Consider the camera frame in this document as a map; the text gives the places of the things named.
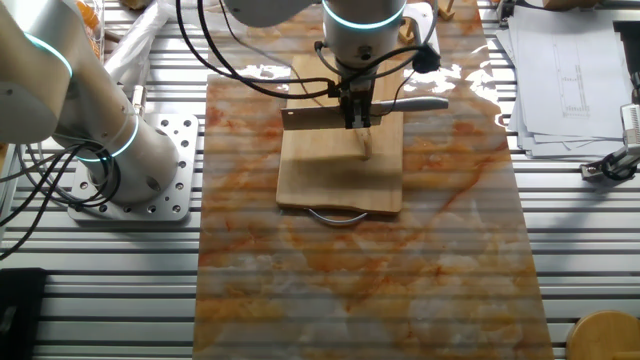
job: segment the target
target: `marble-patterned mat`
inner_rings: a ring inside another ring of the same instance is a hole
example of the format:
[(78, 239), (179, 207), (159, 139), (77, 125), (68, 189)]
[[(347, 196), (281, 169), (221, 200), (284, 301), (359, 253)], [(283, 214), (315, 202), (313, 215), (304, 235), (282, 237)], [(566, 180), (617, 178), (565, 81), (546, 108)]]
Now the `marble-patterned mat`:
[[(450, 108), (405, 116), (396, 218), (279, 209), (284, 102), (209, 78), (194, 359), (553, 358), (478, 8), (454, 10), (442, 69), (405, 87)], [(321, 26), (313, 7), (247, 36), (291, 59)], [(244, 74), (289, 75), (216, 35)]]

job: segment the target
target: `paper stack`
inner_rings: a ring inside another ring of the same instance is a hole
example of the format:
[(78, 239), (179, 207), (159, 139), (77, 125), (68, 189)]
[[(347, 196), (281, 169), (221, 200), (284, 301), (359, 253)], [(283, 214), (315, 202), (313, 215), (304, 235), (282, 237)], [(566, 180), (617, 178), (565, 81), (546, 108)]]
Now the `paper stack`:
[(516, 7), (497, 38), (516, 66), (509, 130), (531, 157), (598, 158), (622, 144), (631, 82), (606, 11)]

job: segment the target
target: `blue led ring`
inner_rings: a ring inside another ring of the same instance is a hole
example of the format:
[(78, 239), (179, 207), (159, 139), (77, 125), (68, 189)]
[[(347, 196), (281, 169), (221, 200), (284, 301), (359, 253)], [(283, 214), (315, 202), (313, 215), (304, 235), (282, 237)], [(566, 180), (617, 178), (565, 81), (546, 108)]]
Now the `blue led ring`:
[(60, 54), (58, 50), (56, 50), (53, 46), (47, 44), (46, 42), (38, 39), (37, 37), (29, 33), (24, 33), (24, 36), (26, 36), (27, 39), (29, 39), (35, 46), (49, 51), (50, 53), (55, 55), (58, 59), (60, 59), (60, 61), (62, 61), (64, 66), (67, 67), (67, 70), (69, 70), (69, 77), (73, 76), (73, 70), (71, 70), (71, 64), (69, 64), (67, 59), (64, 56), (62, 56), (62, 54)]
[(324, 5), (324, 9), (326, 10), (327, 14), (329, 14), (335, 21), (339, 22), (340, 24), (346, 27), (359, 29), (359, 30), (373, 30), (373, 29), (381, 28), (385, 25), (389, 25), (391, 22), (393, 22), (394, 20), (402, 16), (402, 14), (404, 13), (404, 8), (407, 6), (407, 2), (406, 1), (404, 2), (400, 11), (398, 11), (395, 15), (391, 16), (387, 20), (380, 21), (377, 23), (372, 23), (372, 24), (358, 24), (358, 23), (347, 21), (341, 18), (329, 8), (329, 5), (327, 4), (327, 0), (322, 0), (322, 5)]
[[(127, 141), (126, 144), (124, 144), (124, 146), (122, 146), (120, 148), (120, 150), (114, 152), (113, 154), (111, 154), (111, 157), (114, 158), (120, 154), (122, 154), (123, 151), (127, 150), (127, 148), (129, 147), (129, 145), (131, 145), (131, 143), (133, 142), (133, 140), (136, 138), (136, 135), (138, 134), (138, 126), (139, 126), (139, 122), (140, 120), (138, 119), (138, 116), (136, 116), (136, 127), (133, 129), (133, 134), (131, 134), (131, 138), (129, 138), (129, 141)], [(106, 161), (107, 158), (102, 158), (102, 159), (83, 159), (79, 156), (76, 156), (78, 158), (78, 160), (82, 160), (82, 161), (86, 161), (86, 162), (99, 162), (101, 160)]]

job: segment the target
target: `round wooden object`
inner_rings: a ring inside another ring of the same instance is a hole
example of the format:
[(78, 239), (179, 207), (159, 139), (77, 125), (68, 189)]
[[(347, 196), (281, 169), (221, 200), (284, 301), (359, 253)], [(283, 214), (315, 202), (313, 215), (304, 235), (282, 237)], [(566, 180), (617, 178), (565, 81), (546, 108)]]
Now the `round wooden object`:
[(640, 359), (640, 321), (619, 311), (586, 316), (567, 336), (567, 360)]

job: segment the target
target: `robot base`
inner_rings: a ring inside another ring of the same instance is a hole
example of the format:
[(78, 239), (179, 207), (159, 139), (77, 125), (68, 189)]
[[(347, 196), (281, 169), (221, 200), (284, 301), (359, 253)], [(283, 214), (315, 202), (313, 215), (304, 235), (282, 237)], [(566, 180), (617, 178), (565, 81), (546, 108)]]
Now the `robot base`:
[[(77, 211), (69, 208), (69, 216), (78, 222), (167, 222), (181, 221), (189, 214), (193, 182), (198, 119), (193, 115), (146, 114), (145, 121), (162, 130), (178, 150), (178, 171), (165, 191), (150, 201), (137, 204), (107, 203), (99, 208)], [(78, 162), (71, 193), (81, 199), (96, 193), (89, 171)]]

